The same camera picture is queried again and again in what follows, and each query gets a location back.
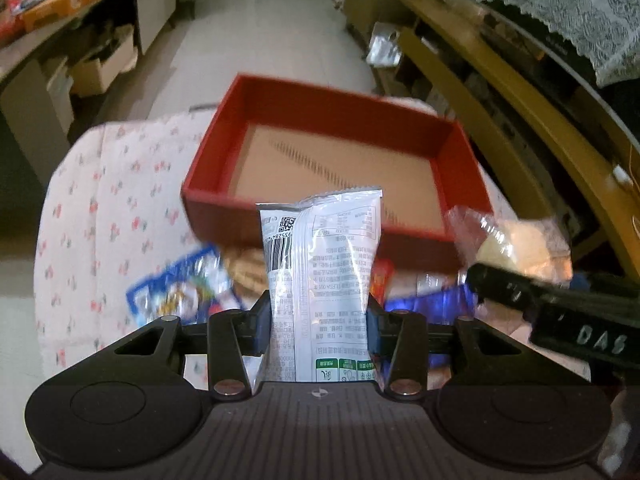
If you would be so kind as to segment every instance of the circular black disc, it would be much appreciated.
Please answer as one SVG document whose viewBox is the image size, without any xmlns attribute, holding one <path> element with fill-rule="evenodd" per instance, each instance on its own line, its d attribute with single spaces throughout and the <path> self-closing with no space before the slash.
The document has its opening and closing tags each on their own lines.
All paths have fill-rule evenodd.
<svg viewBox="0 0 640 480">
<path fill-rule="evenodd" d="M 36 448 L 71 466 L 111 469 L 148 462 L 181 444 L 200 421 L 196 389 L 167 368 L 131 371 L 117 380 L 54 378 L 40 386 L 24 414 Z"/>
<path fill-rule="evenodd" d="M 461 447 L 511 468 L 583 462 L 603 443 L 611 418 L 607 399 L 593 386 L 530 381 L 500 386 L 451 381 L 438 394 L 436 412 Z"/>
</svg>

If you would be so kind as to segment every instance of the barcode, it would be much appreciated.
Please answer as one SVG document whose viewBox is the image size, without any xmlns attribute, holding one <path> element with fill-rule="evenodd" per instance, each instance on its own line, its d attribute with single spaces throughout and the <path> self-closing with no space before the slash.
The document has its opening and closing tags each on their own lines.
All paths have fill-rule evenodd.
<svg viewBox="0 0 640 480">
<path fill-rule="evenodd" d="M 264 246 L 267 272 L 291 268 L 291 236 L 267 240 Z"/>
</svg>

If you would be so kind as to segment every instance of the brown cardboard bottom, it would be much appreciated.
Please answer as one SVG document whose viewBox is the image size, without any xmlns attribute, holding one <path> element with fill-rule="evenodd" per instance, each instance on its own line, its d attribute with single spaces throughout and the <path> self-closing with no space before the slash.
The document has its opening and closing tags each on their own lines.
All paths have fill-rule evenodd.
<svg viewBox="0 0 640 480">
<path fill-rule="evenodd" d="M 258 124 L 246 133 L 229 194 L 254 203 L 292 203 L 327 191 L 380 186 L 385 224 L 444 234 L 437 178 L 427 158 Z"/>
</svg>

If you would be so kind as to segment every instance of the ribbed black surface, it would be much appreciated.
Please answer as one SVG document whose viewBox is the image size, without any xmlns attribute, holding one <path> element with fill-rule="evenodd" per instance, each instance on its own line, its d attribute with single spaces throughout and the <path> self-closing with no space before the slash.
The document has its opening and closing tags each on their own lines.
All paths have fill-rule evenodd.
<svg viewBox="0 0 640 480">
<path fill-rule="evenodd" d="M 586 465 L 536 475 L 497 470 L 451 447 L 420 407 L 386 400 L 371 383 L 327 383 L 322 388 L 320 392 L 317 384 L 267 383 L 250 400 L 215 407 L 187 444 L 145 466 L 87 472 L 49 464 L 34 476 L 38 480 L 604 478 Z"/>
</svg>

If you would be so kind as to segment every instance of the red package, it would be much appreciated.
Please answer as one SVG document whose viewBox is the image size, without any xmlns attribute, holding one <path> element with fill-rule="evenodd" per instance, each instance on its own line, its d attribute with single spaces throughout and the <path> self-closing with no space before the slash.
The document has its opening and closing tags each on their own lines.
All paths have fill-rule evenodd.
<svg viewBox="0 0 640 480">
<path fill-rule="evenodd" d="M 386 286 L 394 275 L 394 264 L 391 260 L 376 258 L 371 267 L 369 293 L 382 305 L 386 298 Z"/>
</svg>

